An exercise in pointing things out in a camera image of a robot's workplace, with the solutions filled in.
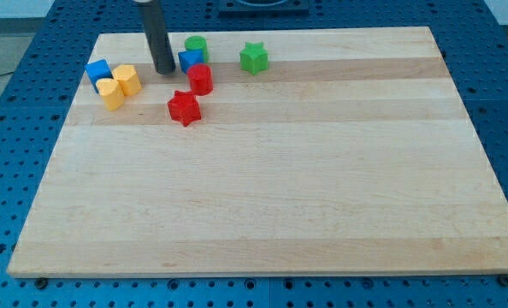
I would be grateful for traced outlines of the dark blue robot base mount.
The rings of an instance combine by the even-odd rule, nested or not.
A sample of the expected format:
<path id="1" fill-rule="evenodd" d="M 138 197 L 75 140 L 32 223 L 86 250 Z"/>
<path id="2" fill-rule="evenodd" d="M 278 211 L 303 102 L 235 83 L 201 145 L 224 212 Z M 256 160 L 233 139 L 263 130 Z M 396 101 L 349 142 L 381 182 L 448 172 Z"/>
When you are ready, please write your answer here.
<path id="1" fill-rule="evenodd" d="M 218 0 L 217 12 L 222 17 L 258 15 L 308 14 L 311 0 Z"/>

